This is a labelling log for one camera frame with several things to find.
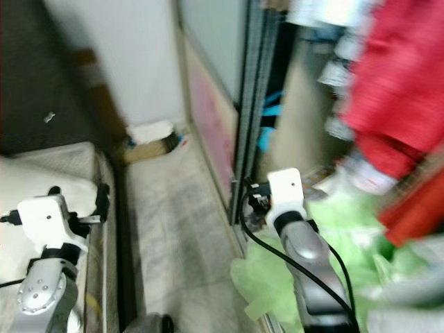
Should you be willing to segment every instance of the clothing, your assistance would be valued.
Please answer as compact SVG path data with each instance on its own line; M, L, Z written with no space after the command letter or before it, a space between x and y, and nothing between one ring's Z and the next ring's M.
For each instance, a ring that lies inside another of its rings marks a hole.
M367 0L293 0L287 21L316 28L326 24L355 26L360 22L361 8Z
M379 216L388 231L386 237L396 246L408 239L424 237L444 222L444 168L419 189Z
M347 103L350 95L350 86L353 82L351 68L361 57L365 41L375 21L374 9L380 3L381 0L363 1L359 11L359 24L346 28L334 49L332 58L318 79L318 82L331 86L338 98L333 108L334 114L325 122L325 129L331 136L342 140L354 141L355 139L353 130L340 119L340 115L344 111L342 105Z
M444 1L387 0L342 119L379 171L407 175L444 139Z

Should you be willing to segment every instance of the green plastic bag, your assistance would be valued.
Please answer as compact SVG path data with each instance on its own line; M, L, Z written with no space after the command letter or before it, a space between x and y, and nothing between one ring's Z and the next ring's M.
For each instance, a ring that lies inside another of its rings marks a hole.
M393 247L376 218L376 197L352 185L344 168L338 168L324 186L327 198L306 201L307 211L324 239L341 254L345 265L373 268L373 253L389 257Z
M268 230L262 230L256 236L284 251L279 237ZM269 314L286 333L304 332L294 296L293 276L282 259L249 241L246 259L235 259L230 273L237 290L249 303L245 313L251 320Z

